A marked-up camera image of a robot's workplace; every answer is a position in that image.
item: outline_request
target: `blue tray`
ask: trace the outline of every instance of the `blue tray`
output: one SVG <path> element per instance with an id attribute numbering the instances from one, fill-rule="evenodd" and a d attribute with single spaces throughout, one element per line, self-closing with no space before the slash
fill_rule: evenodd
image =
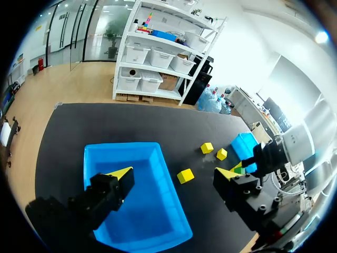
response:
<path id="1" fill-rule="evenodd" d="M 96 239 L 128 252 L 158 252 L 192 237 L 158 143 L 92 144 L 84 149 L 84 188 L 97 173 L 132 166 L 135 185 L 120 209 L 94 231 Z"/>
<path id="2" fill-rule="evenodd" d="M 235 153 L 241 161 L 253 156 L 253 148 L 257 144 L 257 140 L 250 132 L 239 133 L 238 136 L 231 143 L 233 149 L 235 150 Z M 256 163 L 249 165 L 247 168 L 245 168 L 245 170 L 246 173 L 255 172 L 257 170 Z"/>
<path id="3" fill-rule="evenodd" d="M 158 31 L 158 30 L 153 30 L 152 35 L 156 36 L 156 37 L 159 37 L 159 38 L 164 38 L 164 39 L 169 40 L 169 41 L 175 41 L 175 39 L 177 38 L 177 36 L 175 36 L 173 34 L 165 33 L 165 32 Z"/>

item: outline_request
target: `green cube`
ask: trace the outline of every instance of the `green cube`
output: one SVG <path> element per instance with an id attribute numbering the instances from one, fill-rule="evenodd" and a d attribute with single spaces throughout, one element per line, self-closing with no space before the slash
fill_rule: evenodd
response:
<path id="1" fill-rule="evenodd" d="M 243 167 L 235 168 L 234 172 L 237 173 L 237 174 L 241 174 L 241 175 L 245 175 L 246 174 L 245 169 Z"/>

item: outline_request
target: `potted plant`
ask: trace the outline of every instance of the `potted plant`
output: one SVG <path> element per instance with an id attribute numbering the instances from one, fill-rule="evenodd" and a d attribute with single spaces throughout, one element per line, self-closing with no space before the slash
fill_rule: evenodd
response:
<path id="1" fill-rule="evenodd" d="M 121 36 L 124 32 L 124 27 L 127 22 L 128 15 L 121 15 L 115 20 L 108 23 L 107 29 L 104 36 L 107 37 L 109 41 L 112 42 L 111 47 L 108 48 L 108 58 L 112 59 L 115 57 L 117 52 L 116 39 L 117 36 Z"/>

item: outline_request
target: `desk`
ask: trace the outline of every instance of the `desk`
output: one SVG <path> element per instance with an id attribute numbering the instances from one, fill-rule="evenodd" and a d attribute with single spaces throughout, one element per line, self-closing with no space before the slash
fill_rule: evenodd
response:
<path id="1" fill-rule="evenodd" d="M 254 97 L 250 97 L 250 95 L 245 93 L 241 88 L 235 87 L 235 90 L 228 98 L 235 104 L 235 109 L 246 124 L 249 125 L 260 121 L 271 138 L 282 133 L 275 119 L 271 115 L 267 116 L 264 112 L 260 111 Z"/>
<path id="2" fill-rule="evenodd" d="M 134 104 L 63 104 L 53 112 L 41 141 L 36 197 L 54 196 L 67 203 L 68 197 L 84 190 L 83 155 L 87 144 L 158 142 L 193 232 L 190 240 L 165 252 L 237 253 L 255 232 L 236 212 L 229 212 L 213 187 L 213 171 L 238 163 L 227 146 L 247 131 L 241 118 L 218 113 Z M 204 142 L 212 142 L 214 152 L 203 155 L 200 145 Z M 228 151 L 224 161 L 215 158 L 222 147 Z M 188 168 L 195 178 L 180 184 L 176 175 Z M 264 187 L 274 190 L 269 181 Z"/>

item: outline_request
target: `white storage bin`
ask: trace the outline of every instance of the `white storage bin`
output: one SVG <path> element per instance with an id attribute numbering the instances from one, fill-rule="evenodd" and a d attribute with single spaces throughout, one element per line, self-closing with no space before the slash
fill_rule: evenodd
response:
<path id="1" fill-rule="evenodd" d="M 147 53 L 151 50 L 140 43 L 128 43 L 126 47 L 126 62 L 137 64 L 143 64 Z"/>
<path id="2" fill-rule="evenodd" d="M 168 68 L 175 54 L 161 47 L 152 47 L 150 52 L 150 64 L 154 67 Z"/>
<path id="3" fill-rule="evenodd" d="M 199 52 L 203 52 L 209 44 L 208 40 L 195 33 L 185 32 L 185 39 L 187 46 Z"/>
<path id="4" fill-rule="evenodd" d="M 156 92 L 159 85 L 163 82 L 158 72 L 142 70 L 142 79 L 140 82 L 141 90 L 144 92 Z"/>
<path id="5" fill-rule="evenodd" d="M 130 70 L 133 70 L 129 67 L 123 67 L 120 71 L 120 78 L 118 80 L 118 89 L 124 91 L 135 91 L 137 90 L 138 82 L 142 78 L 141 71 L 135 70 L 136 74 L 130 76 Z"/>
<path id="6" fill-rule="evenodd" d="M 186 75 L 190 72 L 194 64 L 195 62 L 189 61 L 187 59 L 183 59 L 179 57 L 178 55 L 176 55 L 171 61 L 171 67 L 175 71 L 186 74 Z"/>

